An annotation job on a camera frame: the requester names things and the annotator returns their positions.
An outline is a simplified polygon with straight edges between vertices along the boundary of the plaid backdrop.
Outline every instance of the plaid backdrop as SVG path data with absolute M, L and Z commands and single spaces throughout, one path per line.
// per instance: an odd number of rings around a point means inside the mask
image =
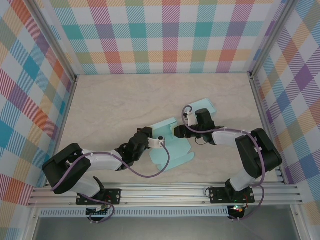
M 71 80 L 22 0 L 0 0 L 0 240 L 18 239 Z
M 152 74 L 247 72 L 277 1 L 37 2 L 76 71 L 78 66 L 84 74 Z
M 320 237 L 320 0 L 301 0 L 256 78 L 291 184 Z

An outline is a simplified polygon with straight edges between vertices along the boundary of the metal rail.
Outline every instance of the metal rail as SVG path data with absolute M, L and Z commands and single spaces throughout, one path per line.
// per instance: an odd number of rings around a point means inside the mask
M 199 183 L 104 183 L 108 189 L 122 189 L 121 203 L 117 208 L 126 207 L 201 207 L 230 206 L 231 204 L 210 204 L 205 196 L 208 187 L 224 187 L 223 182 Z M 303 200 L 296 185 L 285 185 L 278 182 L 264 183 L 265 197 L 263 205 L 298 205 Z M 76 205 L 76 193 L 66 192 L 56 195 L 51 187 L 35 188 L 29 206 L 32 208 L 81 207 Z M 255 203 L 262 198 L 262 190 L 253 189 Z

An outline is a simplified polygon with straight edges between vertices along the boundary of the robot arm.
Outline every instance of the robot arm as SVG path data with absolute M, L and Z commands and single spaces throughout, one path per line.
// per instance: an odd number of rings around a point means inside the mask
M 106 191 L 103 184 L 97 177 L 88 178 L 84 174 L 96 170 L 125 170 L 127 167 L 118 159 L 121 159 L 131 167 L 135 161 L 140 159 L 146 149 L 162 147 L 164 139 L 161 137 L 159 139 L 152 139 L 152 137 L 152 128 L 138 128 L 137 133 L 128 143 L 107 152 L 108 155 L 90 154 L 92 151 L 82 149 L 77 143 L 73 143 L 45 162 L 42 170 L 50 185 L 53 186 L 55 194 L 71 191 L 104 201 Z M 79 157 L 84 155 L 85 157 L 81 161 L 74 163 Z M 58 184 L 73 163 L 74 166 L 71 171 Z
M 178 138 L 203 138 L 211 145 L 227 145 L 238 149 L 243 169 L 225 183 L 225 192 L 231 202 L 243 197 L 243 191 L 250 187 L 262 175 L 261 161 L 258 151 L 249 136 L 241 132 L 225 131 L 227 128 L 216 126 L 207 109 L 200 109 L 195 112 L 186 112 L 184 117 L 188 120 L 188 126 L 199 132 L 216 130 L 210 133 L 195 133 L 185 125 L 174 129 L 174 135 Z M 272 171 L 282 164 L 282 158 L 266 132 L 257 128 L 250 132 L 256 140 L 264 162 L 265 172 Z

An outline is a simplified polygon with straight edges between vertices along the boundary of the marble table surface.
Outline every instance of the marble table surface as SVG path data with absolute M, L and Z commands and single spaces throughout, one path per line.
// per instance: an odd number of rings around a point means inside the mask
M 182 124 L 182 108 L 204 98 L 217 109 L 216 125 L 248 131 L 262 126 L 245 73 L 82 75 L 59 149 L 78 143 L 88 150 L 113 150 L 127 143 L 137 128 L 172 117 Z M 189 142 L 194 159 L 155 178 L 141 178 L 129 170 L 86 175 L 102 182 L 225 182 L 242 169 L 236 148 Z M 158 172 L 148 150 L 133 169 L 144 175 Z M 275 171 L 265 181 L 277 181 Z

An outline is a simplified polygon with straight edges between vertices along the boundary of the light blue cloth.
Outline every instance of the light blue cloth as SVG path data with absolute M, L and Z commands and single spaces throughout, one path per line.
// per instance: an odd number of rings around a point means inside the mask
M 211 116 L 213 116 L 217 112 L 208 98 L 191 103 L 189 105 L 192 106 L 193 113 L 199 109 L 208 109 Z M 150 126 L 153 129 L 154 139 L 157 139 L 158 137 L 165 138 L 165 146 L 170 153 L 170 163 L 165 171 L 188 163 L 195 157 L 194 152 L 189 153 L 191 150 L 191 145 L 188 139 L 177 138 L 174 136 L 174 129 L 177 126 L 178 122 L 174 117 Z M 152 162 L 157 165 L 159 170 L 162 170 L 168 161 L 166 151 L 161 148 L 152 149 L 150 152 L 150 157 Z

